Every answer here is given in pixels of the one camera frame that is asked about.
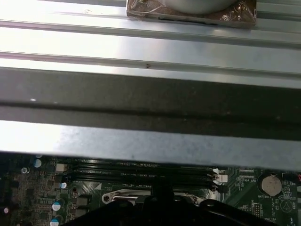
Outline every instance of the screw hole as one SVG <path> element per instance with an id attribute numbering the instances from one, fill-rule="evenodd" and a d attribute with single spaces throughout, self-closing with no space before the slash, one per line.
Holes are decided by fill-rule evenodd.
<path id="1" fill-rule="evenodd" d="M 108 196 L 105 196 L 105 197 L 103 198 L 103 200 L 104 200 L 105 202 L 108 202 L 108 201 L 110 200 L 110 198 L 109 198 Z"/>

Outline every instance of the black dimm slot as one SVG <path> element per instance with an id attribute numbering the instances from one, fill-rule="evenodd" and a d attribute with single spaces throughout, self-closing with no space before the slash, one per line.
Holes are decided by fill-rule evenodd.
<path id="1" fill-rule="evenodd" d="M 190 175 L 154 175 L 154 174 L 141 174 L 140 172 L 138 173 L 125 173 L 125 172 L 120 172 L 119 170 L 89 170 L 89 169 L 77 169 L 74 170 L 73 173 L 78 173 L 78 175 L 81 174 L 88 174 L 89 176 L 110 176 L 110 177 L 121 177 L 121 178 L 136 178 L 137 180 L 139 179 L 155 179 L 155 178 L 167 178 L 171 182 L 174 181 L 206 181 L 206 182 L 212 182 L 212 178 L 208 176 L 190 176 Z"/>
<path id="2" fill-rule="evenodd" d="M 207 176 L 216 175 L 212 170 L 199 170 L 199 169 L 183 169 L 183 168 L 140 168 L 140 167 L 116 167 L 111 165 L 99 165 L 91 163 L 81 163 L 73 166 L 72 169 L 98 169 L 98 170 L 122 170 L 123 172 L 140 172 L 141 174 L 156 174 L 156 175 L 195 175 L 195 176 Z"/>
<path id="3" fill-rule="evenodd" d="M 96 180 L 96 181 L 107 181 L 107 182 L 121 182 L 121 183 L 147 183 L 153 184 L 154 181 L 160 178 L 148 178 L 148 177 L 132 177 L 132 176 L 120 176 L 120 175 L 99 175 L 99 174 L 86 174 L 86 173 L 72 173 L 69 175 L 71 180 Z M 187 180 L 186 178 L 164 178 L 168 179 L 173 185 L 187 185 L 187 186 L 201 186 L 215 183 L 207 178 L 201 178 L 199 180 Z"/>

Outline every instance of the metal shelf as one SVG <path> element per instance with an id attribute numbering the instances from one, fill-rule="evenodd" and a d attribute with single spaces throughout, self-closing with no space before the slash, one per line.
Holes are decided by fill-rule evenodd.
<path id="1" fill-rule="evenodd" d="M 301 1 L 252 30 L 5 4 L 0 150 L 301 170 Z"/>

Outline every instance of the plastic wrap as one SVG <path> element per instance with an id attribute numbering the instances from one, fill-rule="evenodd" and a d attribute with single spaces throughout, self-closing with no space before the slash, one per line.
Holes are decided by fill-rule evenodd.
<path id="1" fill-rule="evenodd" d="M 178 12 L 166 7 L 164 0 L 127 0 L 127 15 L 249 28 L 256 24 L 256 0 L 238 0 L 226 9 L 206 15 Z"/>

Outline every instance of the motherboard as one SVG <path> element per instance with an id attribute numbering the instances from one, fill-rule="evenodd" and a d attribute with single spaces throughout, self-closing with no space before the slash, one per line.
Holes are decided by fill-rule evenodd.
<path id="1" fill-rule="evenodd" d="M 168 178 L 195 205 L 216 199 L 280 226 L 298 225 L 294 172 L 1 154 L 2 226 L 59 226 L 118 199 L 137 202 Z"/>

